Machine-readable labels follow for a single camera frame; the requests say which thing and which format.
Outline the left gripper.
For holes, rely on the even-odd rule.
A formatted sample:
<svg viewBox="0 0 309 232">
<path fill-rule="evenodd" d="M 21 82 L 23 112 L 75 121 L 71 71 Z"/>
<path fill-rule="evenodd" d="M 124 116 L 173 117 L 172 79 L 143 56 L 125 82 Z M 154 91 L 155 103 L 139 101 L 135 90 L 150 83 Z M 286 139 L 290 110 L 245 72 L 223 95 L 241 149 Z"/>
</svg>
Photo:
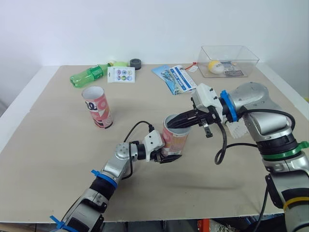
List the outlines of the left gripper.
<svg viewBox="0 0 309 232">
<path fill-rule="evenodd" d="M 155 150 L 150 153 L 150 160 L 153 160 L 154 162 L 158 162 L 160 164 L 170 163 L 181 157 L 181 155 L 169 155 L 164 157 L 161 153 L 161 150 Z"/>
</svg>

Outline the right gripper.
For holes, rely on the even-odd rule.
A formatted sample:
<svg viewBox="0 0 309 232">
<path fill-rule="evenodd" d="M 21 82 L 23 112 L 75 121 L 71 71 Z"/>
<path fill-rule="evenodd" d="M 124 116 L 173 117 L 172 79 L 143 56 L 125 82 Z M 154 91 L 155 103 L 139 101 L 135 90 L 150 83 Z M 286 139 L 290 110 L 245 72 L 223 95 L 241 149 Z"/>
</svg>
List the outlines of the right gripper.
<svg viewBox="0 0 309 232">
<path fill-rule="evenodd" d="M 169 120 L 167 122 L 168 128 L 184 129 L 194 125 L 201 127 L 204 122 L 208 125 L 218 122 L 218 114 L 214 106 L 208 106 L 206 110 L 200 110 L 197 108 L 193 97 L 191 101 L 193 103 L 193 110 L 178 114 Z"/>
</svg>

